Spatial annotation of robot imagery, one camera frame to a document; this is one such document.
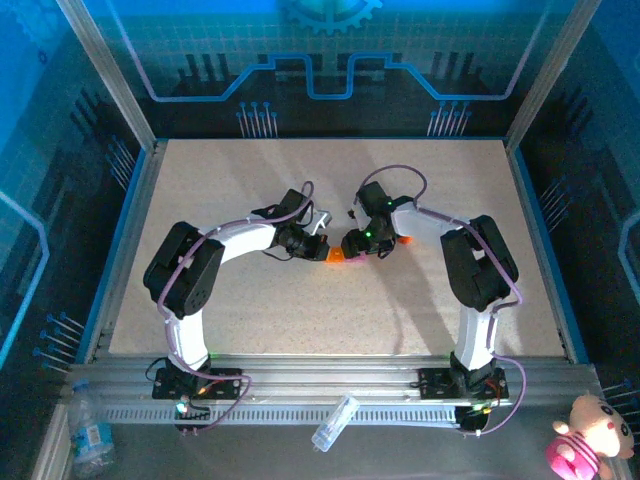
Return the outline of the orange and pink pill organizer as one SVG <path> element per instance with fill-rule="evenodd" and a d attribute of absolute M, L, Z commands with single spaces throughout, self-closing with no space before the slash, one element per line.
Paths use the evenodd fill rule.
<path fill-rule="evenodd" d="M 364 263 L 367 256 L 358 254 L 348 258 L 341 247 L 330 247 L 325 262 L 331 265 Z"/>

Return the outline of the blue table edge strip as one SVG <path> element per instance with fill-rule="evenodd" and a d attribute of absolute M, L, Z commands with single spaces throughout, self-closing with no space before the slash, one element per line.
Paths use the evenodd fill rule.
<path fill-rule="evenodd" d="M 92 362 L 103 328 L 118 315 L 148 209 L 145 195 L 153 192 L 153 186 L 148 187 L 147 183 L 154 184 L 151 177 L 156 160 L 153 150 L 142 150 L 136 161 L 103 274 L 78 347 L 76 364 Z"/>
<path fill-rule="evenodd" d="M 524 157 L 516 148 L 508 158 L 564 356 L 574 364 L 589 364 L 588 352 Z"/>

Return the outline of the clear plastic tube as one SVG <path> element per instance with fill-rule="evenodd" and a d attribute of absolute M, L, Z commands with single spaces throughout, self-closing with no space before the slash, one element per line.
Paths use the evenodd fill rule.
<path fill-rule="evenodd" d="M 328 452 L 351 422 L 359 407 L 358 400 L 351 395 L 345 395 L 312 435 L 311 442 L 314 450 Z"/>

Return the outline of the clear plastic water bottle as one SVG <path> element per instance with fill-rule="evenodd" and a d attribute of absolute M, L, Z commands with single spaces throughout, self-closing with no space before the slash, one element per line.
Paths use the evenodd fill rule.
<path fill-rule="evenodd" d="M 72 384 L 67 423 L 76 480 L 97 478 L 115 464 L 111 425 L 106 420 L 101 397 L 87 379 Z"/>

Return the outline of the pink and cream plush toy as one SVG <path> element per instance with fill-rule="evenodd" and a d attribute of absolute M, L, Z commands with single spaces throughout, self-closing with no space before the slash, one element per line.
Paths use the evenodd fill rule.
<path fill-rule="evenodd" d="M 617 410 L 595 395 L 577 397 L 569 420 L 554 421 L 552 428 L 556 437 L 545 457 L 561 480 L 612 480 L 607 460 L 634 456 L 631 428 Z"/>

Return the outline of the aluminium frame rail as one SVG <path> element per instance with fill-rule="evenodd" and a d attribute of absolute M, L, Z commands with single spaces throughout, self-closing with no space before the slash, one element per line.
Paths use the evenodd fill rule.
<path fill-rule="evenodd" d="M 151 398 L 150 356 L 106 355 L 70 368 L 68 384 L 85 378 L 113 403 Z M 520 357 L 529 405 L 569 405 L 601 391 L 596 370 L 561 357 Z M 252 379 L 245 404 L 328 405 L 345 394 L 364 404 L 417 404 L 410 384 L 420 368 L 447 368 L 449 359 L 424 355 L 218 355 L 215 368 L 239 368 Z"/>

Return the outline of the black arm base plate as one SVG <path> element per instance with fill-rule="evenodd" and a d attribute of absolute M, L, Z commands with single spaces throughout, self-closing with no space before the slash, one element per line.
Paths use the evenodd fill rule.
<path fill-rule="evenodd" d="M 240 380 L 210 380 L 194 376 L 172 365 L 156 371 L 152 398 L 155 400 L 235 400 L 241 390 Z"/>
<path fill-rule="evenodd" d="M 422 368 L 417 370 L 417 380 L 410 386 L 419 390 L 422 400 L 502 400 L 510 396 L 502 368 L 497 368 L 492 375 L 471 387 L 467 386 L 461 374 L 449 368 Z"/>

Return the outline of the aluminium frame post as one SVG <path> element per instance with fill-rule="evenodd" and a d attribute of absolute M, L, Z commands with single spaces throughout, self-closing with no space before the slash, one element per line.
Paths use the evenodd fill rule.
<path fill-rule="evenodd" d="M 140 146 L 146 153 L 153 152 L 156 137 L 84 1 L 56 3 Z"/>
<path fill-rule="evenodd" d="M 508 156 L 519 147 L 601 3 L 602 0 L 576 0 L 507 132 Z"/>

